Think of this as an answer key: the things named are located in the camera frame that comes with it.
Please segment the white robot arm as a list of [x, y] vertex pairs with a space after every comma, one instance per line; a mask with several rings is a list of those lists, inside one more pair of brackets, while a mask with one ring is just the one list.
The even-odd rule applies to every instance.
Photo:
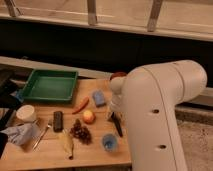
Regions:
[[132, 171], [187, 171], [175, 106], [197, 97], [206, 85], [204, 68], [192, 60], [111, 76], [110, 109], [124, 117]]

